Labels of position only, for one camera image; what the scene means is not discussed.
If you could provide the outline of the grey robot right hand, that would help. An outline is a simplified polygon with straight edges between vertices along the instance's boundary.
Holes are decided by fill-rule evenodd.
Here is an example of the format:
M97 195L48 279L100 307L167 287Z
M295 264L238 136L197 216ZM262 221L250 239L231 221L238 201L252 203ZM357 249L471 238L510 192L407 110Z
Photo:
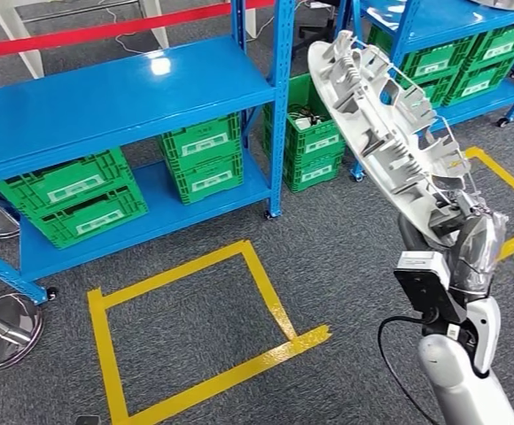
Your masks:
M429 228L444 243L451 237L447 263L450 289L486 298L506 236L509 217L488 207L480 192L454 192L453 201L431 214Z

